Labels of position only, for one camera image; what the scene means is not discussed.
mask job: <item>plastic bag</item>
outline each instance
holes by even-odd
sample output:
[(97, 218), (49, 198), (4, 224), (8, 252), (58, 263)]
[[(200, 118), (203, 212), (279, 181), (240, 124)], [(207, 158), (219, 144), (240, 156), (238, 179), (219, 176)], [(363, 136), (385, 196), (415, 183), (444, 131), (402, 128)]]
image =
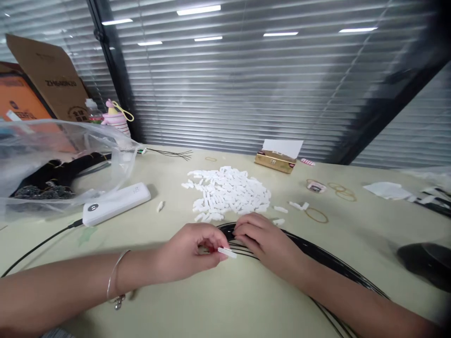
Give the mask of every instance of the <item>plastic bag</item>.
[[(114, 127), (59, 120), (0, 122), (0, 219), (23, 213), (49, 216), (119, 189), (129, 178), (141, 144)], [(75, 180), (68, 200), (22, 200), (9, 196), (49, 160), (70, 162), (93, 152), (111, 153), (111, 167)]]
[(445, 191), (451, 192), (451, 167), (428, 167), (412, 169), (395, 169), (404, 174), (424, 179), (431, 184), (437, 185)]

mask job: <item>charging cable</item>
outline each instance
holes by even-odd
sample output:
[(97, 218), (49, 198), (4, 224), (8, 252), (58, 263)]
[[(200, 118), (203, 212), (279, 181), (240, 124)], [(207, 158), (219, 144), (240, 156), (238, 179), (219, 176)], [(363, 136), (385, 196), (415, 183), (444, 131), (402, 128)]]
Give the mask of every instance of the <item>charging cable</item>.
[(14, 267), (19, 264), (25, 257), (27, 257), (29, 254), (31, 254), (33, 251), (35, 251), (36, 249), (39, 249), (41, 246), (43, 246), (45, 243), (47, 243), (49, 240), (51, 240), (52, 238), (58, 236), (59, 234), (65, 232), (66, 230), (72, 229), (72, 228), (76, 228), (80, 225), (83, 224), (83, 220), (79, 219), (78, 221), (75, 221), (74, 223), (72, 223), (71, 225), (67, 226), (66, 228), (58, 231), (56, 234), (50, 236), (49, 238), (47, 238), (45, 241), (43, 241), (41, 244), (35, 246), (34, 248), (32, 248), (29, 252), (27, 252), (25, 255), (23, 255), (21, 258), (19, 258), (13, 265), (11, 265), (9, 267), (8, 270), (5, 271), (5, 273), (3, 275), (1, 275), (0, 278), (3, 278), (4, 276), (6, 276), (12, 269), (14, 269)]

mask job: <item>bottle cap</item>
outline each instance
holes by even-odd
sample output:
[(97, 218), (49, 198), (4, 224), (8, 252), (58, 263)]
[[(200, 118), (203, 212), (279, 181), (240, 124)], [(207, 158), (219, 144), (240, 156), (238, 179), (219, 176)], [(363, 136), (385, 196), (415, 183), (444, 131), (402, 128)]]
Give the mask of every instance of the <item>bottle cap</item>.
[(86, 99), (85, 106), (97, 109), (97, 103), (95, 103), (93, 99)]

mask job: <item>window blinds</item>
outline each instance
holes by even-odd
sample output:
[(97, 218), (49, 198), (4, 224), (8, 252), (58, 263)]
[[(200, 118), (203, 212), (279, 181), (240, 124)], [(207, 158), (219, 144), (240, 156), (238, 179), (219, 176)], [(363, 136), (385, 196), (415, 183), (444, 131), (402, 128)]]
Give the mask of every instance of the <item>window blinds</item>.
[(62, 47), (100, 109), (116, 100), (116, 92), (100, 43), (93, 35), (94, 25), (86, 1), (80, 0), (2, 0), (0, 3), (0, 61), (16, 62), (4, 34)]
[(451, 166), (451, 64), (429, 82), (352, 165)]
[[(110, 0), (145, 141), (327, 161), (432, 15), (420, 0)], [(215, 12), (178, 10), (220, 5)], [(371, 32), (339, 33), (374, 28)], [(298, 32), (264, 37), (265, 33)], [(222, 37), (209, 41), (198, 38)], [(138, 43), (161, 41), (139, 46)]]

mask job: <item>table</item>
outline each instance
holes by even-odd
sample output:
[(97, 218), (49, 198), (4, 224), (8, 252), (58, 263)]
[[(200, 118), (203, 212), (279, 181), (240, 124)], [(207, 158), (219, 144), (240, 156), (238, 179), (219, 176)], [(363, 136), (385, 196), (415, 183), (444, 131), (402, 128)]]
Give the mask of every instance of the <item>table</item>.
[[(157, 149), (184, 151), (158, 146)], [(230, 165), (247, 170), (272, 192), (271, 206), (289, 210), (282, 214), (272, 208), (265, 216), (284, 218), (282, 228), (333, 253), (359, 271), (391, 299), (428, 319), (437, 321), (448, 294), (405, 270), (392, 254), (393, 248), (414, 242), (434, 241), (450, 235), (451, 222), (405, 200), (379, 198), (362, 186), (390, 181), (418, 193), (428, 186), (391, 170), (368, 169), (317, 163), (298, 163), (291, 175), (254, 164), (254, 156), (209, 150), (193, 150), (193, 158), (162, 156), (149, 152), (137, 155), (128, 184), (144, 182), (152, 200), (94, 228), (79, 227), (27, 257), (18, 269), (87, 254), (144, 248), (167, 241), (197, 214), (192, 203), (200, 197), (195, 189), (184, 189), (187, 172), (219, 169)], [(96, 175), (79, 179), (77, 187), (95, 184)], [(355, 202), (339, 198), (332, 189), (316, 194), (305, 188), (306, 179), (334, 182), (351, 189)], [(160, 201), (164, 209), (156, 212)], [(328, 217), (318, 223), (305, 212), (287, 204), (309, 202)], [(51, 220), (16, 222), (0, 230), (0, 270), (53, 233), (81, 218), (81, 208)], [(219, 225), (236, 221), (228, 213)], [(153, 285), (137, 290), (124, 302), (120, 312), (102, 304), (63, 325), (76, 337), (198, 337), (217, 335), (253, 337), (336, 337), (334, 329), (312, 301), (294, 287), (274, 276), (257, 260), (245, 256), (229, 259), (216, 269), (187, 280)]]

